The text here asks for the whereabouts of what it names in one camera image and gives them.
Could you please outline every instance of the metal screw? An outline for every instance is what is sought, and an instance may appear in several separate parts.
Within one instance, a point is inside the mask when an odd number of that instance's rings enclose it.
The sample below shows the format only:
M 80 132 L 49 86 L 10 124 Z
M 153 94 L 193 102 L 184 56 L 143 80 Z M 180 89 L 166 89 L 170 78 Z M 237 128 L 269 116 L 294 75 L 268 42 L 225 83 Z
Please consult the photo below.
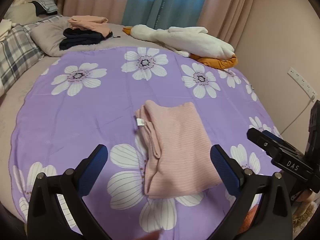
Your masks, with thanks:
M 43 172 L 41 172 L 41 173 L 39 173 L 38 175 L 37 175 L 37 178 L 38 179 L 42 179 L 44 177 L 44 173 Z
M 250 169 L 245 169 L 245 170 L 244 170 L 244 173 L 247 174 L 248 176 L 250 176 L 250 175 L 253 174 L 253 171 L 250 170 Z
M 281 178 L 282 178 L 282 174 L 281 174 L 280 172 L 276 172 L 276 173 L 275 173 L 275 177 L 276 177 L 277 179 L 281 179 Z
M 71 175 L 71 174 L 73 174 L 73 172 L 74 172 L 74 169 L 67 169 L 66 170 L 67 175 Z

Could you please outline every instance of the plaid fabric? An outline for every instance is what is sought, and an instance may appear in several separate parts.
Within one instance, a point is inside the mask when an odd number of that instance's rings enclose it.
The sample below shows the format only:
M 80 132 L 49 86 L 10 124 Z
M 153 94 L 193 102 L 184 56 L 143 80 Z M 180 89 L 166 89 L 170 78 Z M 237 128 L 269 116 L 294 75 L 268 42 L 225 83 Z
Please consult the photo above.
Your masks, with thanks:
M 62 15 L 54 15 L 28 25 L 17 25 L 4 41 L 0 41 L 0 79 L 4 92 L 44 56 L 44 52 L 31 39 L 31 29 L 41 23 L 57 21 L 61 17 Z
M 47 13 L 52 13 L 58 10 L 57 5 L 54 0 L 33 0 L 40 3 L 40 5 L 45 9 Z

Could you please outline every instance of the black cloth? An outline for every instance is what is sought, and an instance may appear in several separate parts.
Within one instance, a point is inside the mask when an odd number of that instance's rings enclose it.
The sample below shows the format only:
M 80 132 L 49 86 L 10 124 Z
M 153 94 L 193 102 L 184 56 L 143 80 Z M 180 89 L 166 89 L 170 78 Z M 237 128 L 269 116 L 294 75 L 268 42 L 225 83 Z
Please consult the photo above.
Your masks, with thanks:
M 38 3 L 37 1 L 32 1 L 30 3 L 33 3 L 36 7 L 36 15 L 39 16 L 41 14 L 46 14 L 46 15 L 55 15 L 58 14 L 58 11 L 52 12 L 52 13 L 47 13 L 47 11 L 43 8 L 43 6 Z
M 60 50 L 69 49 L 76 45 L 98 44 L 100 41 L 112 37 L 113 33 L 110 32 L 105 38 L 101 33 L 95 31 L 82 31 L 80 29 L 73 30 L 71 28 L 67 28 L 63 31 L 63 35 L 66 37 L 66 39 L 61 41 L 59 45 Z

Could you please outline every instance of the folded peach garment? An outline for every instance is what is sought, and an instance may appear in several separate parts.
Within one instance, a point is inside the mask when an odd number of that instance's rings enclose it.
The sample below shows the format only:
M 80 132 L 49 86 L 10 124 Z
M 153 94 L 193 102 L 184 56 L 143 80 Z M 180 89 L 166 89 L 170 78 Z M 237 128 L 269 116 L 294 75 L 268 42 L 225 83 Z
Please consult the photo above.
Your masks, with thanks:
M 193 103 L 162 107 L 148 100 L 136 117 L 148 148 L 144 192 L 149 198 L 192 195 L 220 184 L 212 146 Z
M 71 29 L 92 30 L 101 33 L 104 37 L 107 37 L 111 32 L 108 27 L 108 19 L 105 17 L 84 15 L 84 16 L 72 16 L 69 18 Z

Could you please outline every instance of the power cord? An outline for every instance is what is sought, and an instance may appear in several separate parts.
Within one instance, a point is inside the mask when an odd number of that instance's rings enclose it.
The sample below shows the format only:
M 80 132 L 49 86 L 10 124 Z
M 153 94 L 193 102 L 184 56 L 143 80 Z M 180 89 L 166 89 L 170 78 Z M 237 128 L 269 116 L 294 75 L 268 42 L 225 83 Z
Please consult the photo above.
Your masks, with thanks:
M 299 116 L 307 109 L 307 107 L 310 105 L 310 103 L 315 100 L 315 96 L 313 95 L 310 99 L 310 101 L 308 102 L 307 106 L 302 110 L 302 112 L 282 131 L 282 133 L 280 133 L 280 135 L 282 135 L 289 127 L 290 125 L 292 125 L 294 123 L 295 120 L 297 120 L 299 118 Z

